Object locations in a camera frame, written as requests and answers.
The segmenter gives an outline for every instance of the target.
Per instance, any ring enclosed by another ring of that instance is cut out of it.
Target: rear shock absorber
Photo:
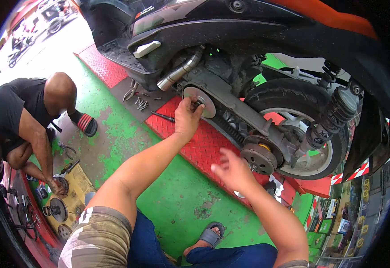
[[[332,83],[335,83],[337,75],[341,72],[341,68],[332,62],[325,60],[323,71],[324,73],[321,74],[321,79],[317,79],[317,83],[322,88],[331,89]]]
[[[356,114],[360,93],[361,90],[354,81],[350,81],[347,88],[337,87],[320,120],[308,127],[295,156],[300,158],[307,151],[320,149],[337,134]]]

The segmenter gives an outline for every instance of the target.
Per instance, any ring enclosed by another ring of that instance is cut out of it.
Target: wooden board
[[[85,195],[89,192],[96,192],[94,186],[79,164],[77,164],[72,171],[65,176],[65,179],[69,182],[69,194],[66,198],[62,199],[62,201],[64,201],[67,206],[67,210],[76,212],[76,208],[79,207],[80,210],[83,211],[85,209]],[[52,194],[46,203],[47,206],[50,205],[50,201],[53,198],[58,197]],[[59,238],[58,227],[61,224],[65,224],[73,231],[78,223],[79,217],[75,214],[68,213],[67,220],[64,222],[58,222],[53,216],[47,216],[46,219]]]

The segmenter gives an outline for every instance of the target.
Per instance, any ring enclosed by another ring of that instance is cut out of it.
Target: hand
[[[221,164],[212,164],[211,171],[219,176],[231,190],[246,196],[250,188],[258,184],[248,167],[247,161],[226,148],[220,148],[220,154]]]
[[[67,193],[64,190],[64,185],[59,181],[53,179],[50,183],[48,183],[50,190],[58,196],[59,198],[67,197]]]
[[[176,130],[174,133],[183,135],[187,139],[187,142],[192,139],[195,131],[198,129],[199,119],[205,107],[204,104],[201,104],[193,112],[196,101],[197,99],[195,97],[184,98],[174,113],[176,117]]]

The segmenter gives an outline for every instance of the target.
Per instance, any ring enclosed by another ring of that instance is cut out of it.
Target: forearm
[[[51,182],[53,180],[52,148],[49,144],[46,132],[44,132],[44,135],[39,135],[36,142],[31,143],[31,147],[40,167],[42,168],[42,174],[45,182]]]
[[[187,142],[187,138],[174,133],[126,160],[113,177],[119,180],[119,184],[128,190],[133,200],[136,200],[161,175]]]
[[[308,257],[308,241],[299,219],[270,196],[260,184],[253,183],[246,192],[246,199],[278,251],[298,250],[306,252]]]

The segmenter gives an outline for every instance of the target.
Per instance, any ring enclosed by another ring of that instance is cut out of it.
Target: man's arm
[[[274,267],[293,260],[308,261],[308,239],[299,219],[263,189],[246,161],[228,149],[221,148],[220,152],[222,164],[213,164],[211,169],[230,189],[240,192],[250,202],[277,247]]]
[[[61,198],[65,197],[63,189],[60,189],[53,179],[52,148],[46,129],[25,108],[22,109],[18,135],[31,143],[33,153],[52,192]]]
[[[103,206],[122,213],[132,229],[137,216],[136,200],[166,169],[180,149],[190,141],[203,112],[204,105],[192,113],[196,99],[185,98],[179,104],[174,134],[126,160],[101,186],[86,208]]]

